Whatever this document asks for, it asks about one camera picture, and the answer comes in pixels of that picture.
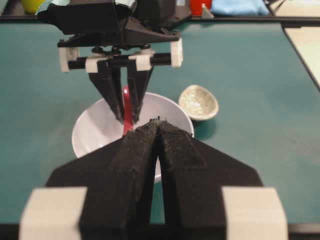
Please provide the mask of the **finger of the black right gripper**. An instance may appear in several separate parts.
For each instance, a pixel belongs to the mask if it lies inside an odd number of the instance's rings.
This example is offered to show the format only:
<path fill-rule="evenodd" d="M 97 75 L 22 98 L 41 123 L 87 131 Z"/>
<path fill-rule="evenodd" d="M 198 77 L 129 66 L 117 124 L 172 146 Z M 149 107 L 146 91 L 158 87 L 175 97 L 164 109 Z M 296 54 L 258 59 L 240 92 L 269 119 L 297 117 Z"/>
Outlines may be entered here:
<path fill-rule="evenodd" d="M 145 92 L 147 90 L 154 67 L 150 70 L 137 70 L 135 60 L 127 63 L 127 83 L 129 88 L 132 120 L 137 123 L 143 106 Z"/>
<path fill-rule="evenodd" d="M 108 103 L 115 118 L 124 122 L 124 104 L 121 87 L 121 70 L 109 67 L 107 61 L 96 63 L 97 73 L 89 73 L 89 79 L 104 100 Z"/>

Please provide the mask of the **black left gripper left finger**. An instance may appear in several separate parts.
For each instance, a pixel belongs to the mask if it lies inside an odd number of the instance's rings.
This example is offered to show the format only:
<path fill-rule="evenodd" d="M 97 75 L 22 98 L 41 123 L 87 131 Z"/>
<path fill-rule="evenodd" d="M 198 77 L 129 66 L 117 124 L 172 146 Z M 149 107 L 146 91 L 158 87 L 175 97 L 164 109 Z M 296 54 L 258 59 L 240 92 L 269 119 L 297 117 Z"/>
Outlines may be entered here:
<path fill-rule="evenodd" d="M 22 240 L 123 240 L 151 214 L 160 121 L 56 168 L 35 188 L 19 227 Z"/>

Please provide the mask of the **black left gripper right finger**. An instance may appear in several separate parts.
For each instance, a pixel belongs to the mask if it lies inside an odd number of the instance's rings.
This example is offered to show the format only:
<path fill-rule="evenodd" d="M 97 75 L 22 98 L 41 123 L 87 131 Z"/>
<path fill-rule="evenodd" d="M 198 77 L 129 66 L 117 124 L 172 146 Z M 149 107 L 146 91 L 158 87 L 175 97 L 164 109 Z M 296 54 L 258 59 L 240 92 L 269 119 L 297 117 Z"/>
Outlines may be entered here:
<path fill-rule="evenodd" d="M 287 239 L 277 190 L 254 168 L 166 121 L 157 131 L 165 223 L 177 239 Z"/>

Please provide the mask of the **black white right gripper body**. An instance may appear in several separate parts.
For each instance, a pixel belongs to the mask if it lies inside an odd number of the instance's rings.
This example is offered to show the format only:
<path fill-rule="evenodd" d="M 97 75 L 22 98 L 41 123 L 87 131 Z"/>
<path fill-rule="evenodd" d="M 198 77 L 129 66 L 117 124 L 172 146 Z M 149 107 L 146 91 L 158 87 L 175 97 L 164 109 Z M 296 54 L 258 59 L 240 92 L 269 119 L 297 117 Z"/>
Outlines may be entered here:
<path fill-rule="evenodd" d="M 63 73 L 76 69 L 85 69 L 87 73 L 97 73 L 99 61 L 105 61 L 105 65 L 111 68 L 126 67 L 128 62 L 134 61 L 137 71 L 149 71 L 153 66 L 168 65 L 179 68 L 184 60 L 181 37 L 177 41 L 170 42 L 170 52 L 168 53 L 156 53 L 152 48 L 148 48 L 130 55 L 107 52 L 80 57 L 77 46 L 69 47 L 64 44 L 64 41 L 58 43 L 60 68 Z"/>

